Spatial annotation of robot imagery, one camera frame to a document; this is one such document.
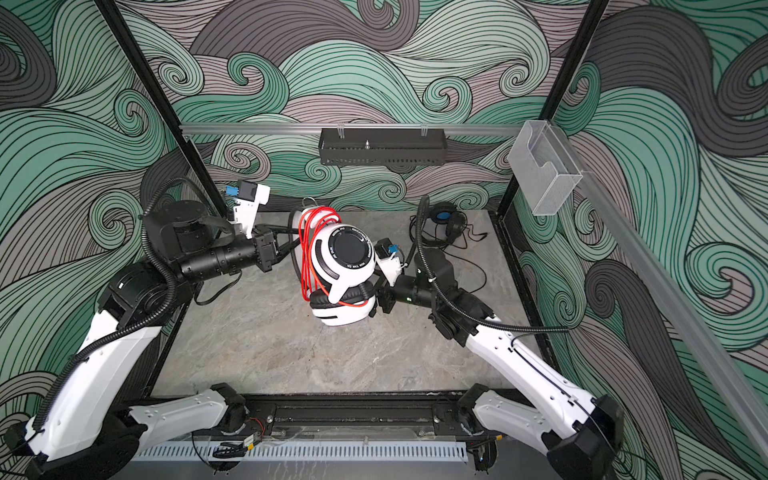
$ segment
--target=swirl patterned wallpaper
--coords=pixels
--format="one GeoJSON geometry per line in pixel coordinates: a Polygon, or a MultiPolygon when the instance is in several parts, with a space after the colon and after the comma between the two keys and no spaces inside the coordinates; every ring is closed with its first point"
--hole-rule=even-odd
{"type": "MultiPolygon", "coordinates": [[[[768,401],[768,2],[653,0],[598,26],[555,118],[768,401]]],[[[514,200],[515,249],[560,367],[621,399],[618,478],[768,478],[588,198],[514,200]]]]}
{"type": "MultiPolygon", "coordinates": [[[[536,118],[586,0],[119,0],[182,122],[517,124],[536,118]]],[[[619,0],[612,11],[643,0],[619,0]]],[[[272,187],[337,209],[408,210],[419,197],[495,208],[512,138],[450,139],[449,164],[321,165],[318,140],[200,135],[218,184],[272,187]]]]}
{"type": "MultiPolygon", "coordinates": [[[[34,414],[139,254],[141,204],[191,174],[142,90],[92,0],[0,2],[0,432],[34,414]]],[[[0,446],[3,469],[25,463],[0,446]]]]}

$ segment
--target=robotic arm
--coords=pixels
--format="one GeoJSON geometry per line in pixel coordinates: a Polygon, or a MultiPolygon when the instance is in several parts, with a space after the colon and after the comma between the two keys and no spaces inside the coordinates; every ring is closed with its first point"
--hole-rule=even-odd
{"type": "MultiPolygon", "coordinates": [[[[545,454],[565,480],[602,478],[621,446],[624,419],[619,405],[607,396],[596,399],[515,342],[517,327],[501,324],[488,306],[458,287],[442,251],[423,248],[423,219],[417,220],[417,274],[406,276],[387,239],[374,247],[361,230],[339,221],[317,228],[306,211],[293,218],[292,227],[255,224],[269,188],[241,182],[228,193],[237,203],[231,221],[212,217],[203,204],[189,200],[149,209],[144,216],[151,248],[176,278],[169,313],[144,325],[169,297],[168,282],[153,263],[133,263],[113,277],[81,346],[88,353],[86,360],[74,366],[52,398],[46,398],[49,407],[41,409],[42,415],[38,411],[38,418],[14,425],[5,434],[15,455],[32,457],[29,478],[109,478],[136,452],[179,435],[212,428],[239,431],[247,416],[245,401],[227,384],[154,406],[126,407],[116,398],[170,312],[192,300],[200,282],[238,274],[252,265],[268,272],[292,251],[297,265],[311,262],[319,288],[307,290],[306,298],[324,323],[343,325],[373,316],[377,306],[389,313],[396,302],[428,307],[429,318],[446,339],[493,365],[534,406],[475,385],[459,402],[469,434],[494,430],[517,438],[545,454]],[[213,228],[221,230],[218,238],[213,228]],[[312,241],[306,243],[303,236],[302,248],[295,236],[312,229],[312,241]],[[281,233],[289,234],[282,245],[276,240],[281,233]],[[368,278],[377,265],[381,273],[374,286],[368,278]],[[116,338],[104,343],[108,336],[116,338]]],[[[422,199],[421,217],[425,202],[428,206],[429,199],[422,199]]]]}

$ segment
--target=red cable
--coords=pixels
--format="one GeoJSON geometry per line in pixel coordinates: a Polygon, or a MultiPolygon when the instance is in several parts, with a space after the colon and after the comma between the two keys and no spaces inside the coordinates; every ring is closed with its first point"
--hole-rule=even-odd
{"type": "MultiPolygon", "coordinates": [[[[328,290],[326,290],[325,286],[323,285],[323,282],[320,281],[320,278],[317,276],[317,272],[315,271],[315,266],[312,263],[312,245],[315,243],[315,239],[317,238],[317,234],[327,225],[330,225],[331,223],[338,223],[341,221],[341,217],[339,214],[331,207],[317,207],[313,208],[312,210],[308,210],[304,212],[299,219],[299,242],[301,243],[301,295],[306,301],[310,301],[309,296],[307,295],[307,292],[313,292],[320,288],[323,293],[326,295],[328,294],[328,290]],[[312,239],[310,238],[310,231],[312,230],[310,226],[312,225],[312,222],[317,217],[317,223],[315,226],[314,234],[312,235],[312,239]]],[[[346,302],[339,302],[339,305],[344,306],[354,306],[356,308],[360,308],[361,306],[367,305],[368,300],[366,300],[362,305],[354,305],[352,303],[346,303],[346,302]]]]}

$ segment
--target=headphones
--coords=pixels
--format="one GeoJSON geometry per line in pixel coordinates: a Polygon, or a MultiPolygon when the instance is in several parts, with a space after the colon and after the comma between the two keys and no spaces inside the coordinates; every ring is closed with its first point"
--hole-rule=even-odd
{"type": "Polygon", "coordinates": [[[467,216],[451,202],[438,202],[429,208],[430,219],[438,225],[445,225],[445,239],[422,240],[427,247],[443,247],[451,245],[458,239],[467,227],[467,216]]]}

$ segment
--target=wall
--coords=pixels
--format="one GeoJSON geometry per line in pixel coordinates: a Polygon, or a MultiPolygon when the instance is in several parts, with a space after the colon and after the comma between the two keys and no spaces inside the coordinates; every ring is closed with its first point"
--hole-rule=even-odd
{"type": "MultiPolygon", "coordinates": [[[[642,0],[624,0],[622,9],[642,0]]],[[[118,4],[182,122],[516,124],[536,118],[586,1],[183,0],[118,4]]],[[[338,209],[419,197],[495,208],[511,140],[455,137],[441,167],[320,165],[318,137],[201,135],[219,184],[338,209]]]]}
{"type": "Polygon", "coordinates": [[[141,204],[189,170],[169,139],[92,0],[0,2],[0,432],[34,414],[139,255],[141,204]]]}
{"type": "MultiPolygon", "coordinates": [[[[768,5],[664,0],[593,37],[555,121],[768,399],[768,5]]],[[[566,376],[629,413],[619,477],[768,478],[746,436],[579,189],[511,215],[566,376]]]]}

